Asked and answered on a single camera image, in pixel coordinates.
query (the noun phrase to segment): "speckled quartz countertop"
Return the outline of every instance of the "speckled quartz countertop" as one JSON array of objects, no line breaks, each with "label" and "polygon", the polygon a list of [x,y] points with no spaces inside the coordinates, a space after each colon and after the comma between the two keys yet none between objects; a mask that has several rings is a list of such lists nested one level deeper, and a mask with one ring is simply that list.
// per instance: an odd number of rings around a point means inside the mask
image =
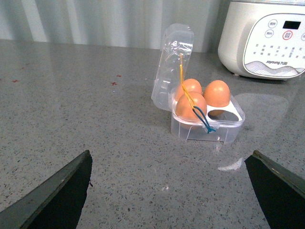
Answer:
[{"label": "speckled quartz countertop", "polygon": [[245,113],[231,144],[182,141],[151,100],[159,50],[0,40],[0,211],[89,149],[82,228],[269,228],[243,162],[258,149],[305,178],[304,77],[236,77],[193,53]]}]

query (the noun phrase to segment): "plastic container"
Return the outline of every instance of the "plastic container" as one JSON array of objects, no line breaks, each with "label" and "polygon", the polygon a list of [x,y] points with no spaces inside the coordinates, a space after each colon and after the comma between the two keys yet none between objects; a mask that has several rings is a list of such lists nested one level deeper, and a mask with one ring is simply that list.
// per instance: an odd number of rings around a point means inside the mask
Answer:
[{"label": "plastic container", "polygon": [[[204,124],[198,120],[184,120],[175,114],[177,101],[174,94],[180,84],[180,54],[183,54],[185,74],[193,49],[193,37],[193,32],[186,25],[173,24],[166,29],[152,100],[158,108],[172,112],[171,133],[179,139],[231,143],[236,139],[245,119],[243,111],[232,95],[226,107],[207,106],[206,118],[215,132],[208,133]],[[210,117],[208,113],[212,110],[224,112],[217,117]]]}]

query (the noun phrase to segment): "egg carton lid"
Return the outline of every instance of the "egg carton lid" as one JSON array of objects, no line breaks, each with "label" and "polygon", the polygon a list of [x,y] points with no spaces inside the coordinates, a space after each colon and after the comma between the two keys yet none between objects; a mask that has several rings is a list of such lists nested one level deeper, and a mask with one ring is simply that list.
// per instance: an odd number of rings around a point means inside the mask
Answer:
[{"label": "egg carton lid", "polygon": [[184,24],[172,24],[163,37],[163,48],[154,81],[152,100],[156,107],[172,111],[171,90],[180,83],[180,54],[183,55],[183,74],[186,73],[194,42],[194,33]]}]

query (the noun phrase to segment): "brown egg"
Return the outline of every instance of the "brown egg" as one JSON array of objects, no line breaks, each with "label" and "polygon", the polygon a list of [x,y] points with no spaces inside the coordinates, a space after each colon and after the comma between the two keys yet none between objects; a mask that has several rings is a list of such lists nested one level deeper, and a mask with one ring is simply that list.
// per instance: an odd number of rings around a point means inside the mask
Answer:
[{"label": "brown egg", "polygon": [[[206,115],[206,101],[204,97],[198,92],[189,92],[190,96],[194,99],[195,105],[198,106]],[[185,94],[183,94],[176,106],[176,115],[181,117],[182,119],[189,120],[189,121],[200,121],[200,119],[196,116],[190,102]]]},{"label": "brown egg", "polygon": [[[230,89],[228,85],[222,80],[212,81],[204,90],[203,96],[209,106],[225,107],[230,103]],[[223,110],[210,111],[209,115],[220,115]]]},{"label": "brown egg", "polygon": [[[198,92],[202,94],[202,87],[196,79],[187,79],[183,81],[183,84],[188,92]],[[184,94],[181,84],[177,87],[175,100],[178,101]]]}]

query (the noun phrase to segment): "white appliance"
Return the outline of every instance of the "white appliance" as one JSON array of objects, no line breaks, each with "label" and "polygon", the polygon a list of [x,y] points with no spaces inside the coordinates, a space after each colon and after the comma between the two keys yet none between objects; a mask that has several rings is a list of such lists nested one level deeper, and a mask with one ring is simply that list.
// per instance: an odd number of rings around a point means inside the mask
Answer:
[{"label": "white appliance", "polygon": [[305,0],[233,0],[218,56],[235,75],[299,76],[305,72]]}]

